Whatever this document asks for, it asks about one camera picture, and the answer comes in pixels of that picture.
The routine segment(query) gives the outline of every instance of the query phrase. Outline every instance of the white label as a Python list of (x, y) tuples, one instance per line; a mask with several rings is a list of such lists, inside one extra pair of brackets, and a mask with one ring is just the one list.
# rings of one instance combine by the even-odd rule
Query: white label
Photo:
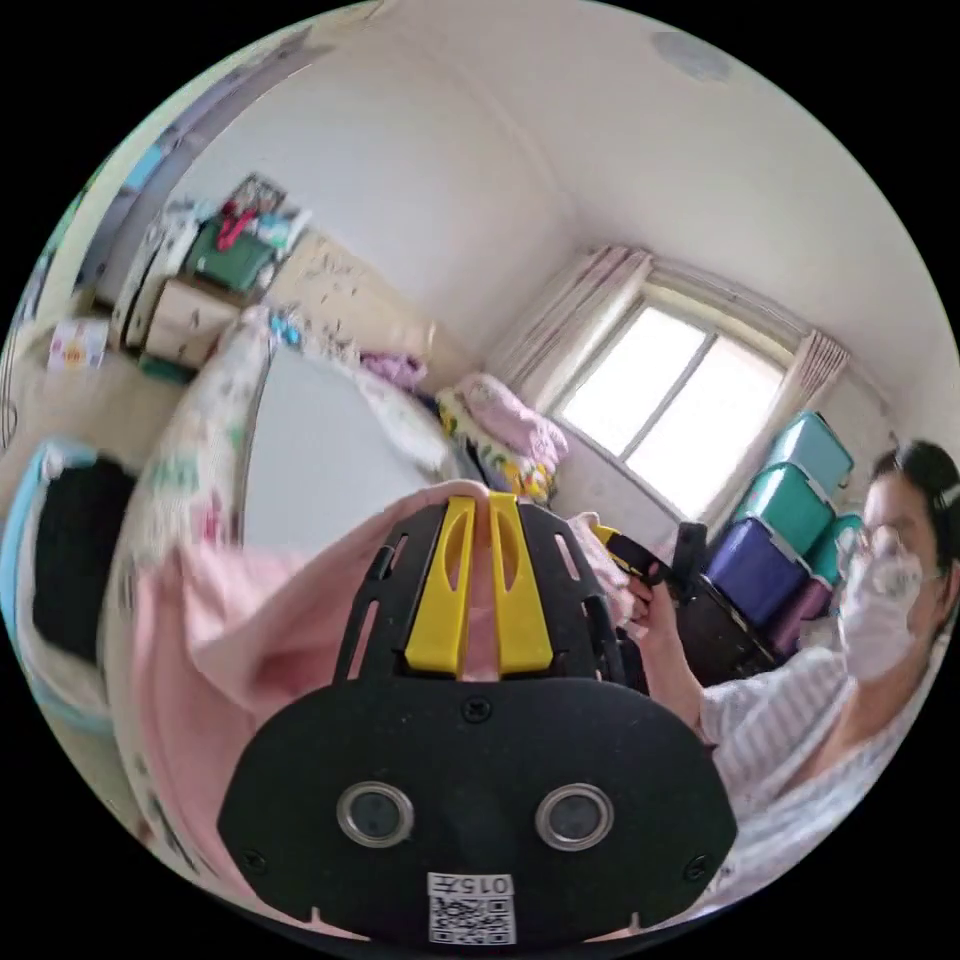
[(513, 878), (494, 873), (428, 873), (430, 942), (501, 946), (517, 942)]

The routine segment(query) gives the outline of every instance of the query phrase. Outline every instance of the face mask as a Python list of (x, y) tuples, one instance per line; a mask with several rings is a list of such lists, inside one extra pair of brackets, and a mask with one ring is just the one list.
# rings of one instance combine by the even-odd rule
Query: face mask
[(852, 677), (870, 682), (907, 655), (914, 638), (907, 615), (923, 585), (920, 561), (910, 555), (856, 561), (840, 604), (840, 639)]

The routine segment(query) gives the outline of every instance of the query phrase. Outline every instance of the headboard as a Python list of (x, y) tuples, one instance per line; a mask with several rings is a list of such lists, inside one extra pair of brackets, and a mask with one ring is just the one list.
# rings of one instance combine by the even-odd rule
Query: headboard
[(438, 379), (445, 383), (476, 367), (446, 330), (372, 267), (316, 230), (304, 231), (264, 299), (277, 306), (298, 304), (311, 320), (339, 324), (361, 350), (406, 353), (426, 361), (434, 388)]

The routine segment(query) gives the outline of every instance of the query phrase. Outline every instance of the yellow plastic clip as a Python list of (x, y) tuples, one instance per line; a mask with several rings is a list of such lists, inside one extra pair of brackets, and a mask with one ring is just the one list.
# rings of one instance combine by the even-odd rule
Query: yellow plastic clip
[[(547, 670), (553, 662), (553, 647), (513, 494), (490, 495), (490, 548), (500, 676)], [(509, 587), (508, 569), (512, 573)]]
[(420, 598), (405, 657), (425, 673), (460, 679), (467, 646), (467, 604), (477, 503), (451, 497)]
[(612, 550), (609, 548), (609, 543), (612, 537), (618, 536), (620, 531), (614, 530), (613, 527), (604, 527), (599, 523), (590, 528), (593, 530), (594, 536), (605, 546), (607, 547), (607, 553), (610, 554), (610, 559), (624, 571), (624, 573), (632, 574), (633, 576), (639, 576), (640, 572), (634, 570), (633, 567), (627, 563), (622, 557), (618, 557)]

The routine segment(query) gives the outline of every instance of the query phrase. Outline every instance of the screw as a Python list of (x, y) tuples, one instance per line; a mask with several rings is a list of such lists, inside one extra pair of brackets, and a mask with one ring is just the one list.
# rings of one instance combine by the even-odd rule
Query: screw
[(703, 875), (707, 872), (707, 858), (706, 857), (694, 857), (684, 868), (683, 868), (683, 879), (688, 883), (696, 883), (698, 880), (703, 879)]
[(256, 850), (244, 850), (241, 859), (250, 873), (262, 876), (267, 872), (267, 861)]
[(490, 719), (493, 707), (490, 706), (490, 701), (483, 697), (470, 697), (469, 700), (464, 700), (460, 713), (467, 723), (483, 723)]

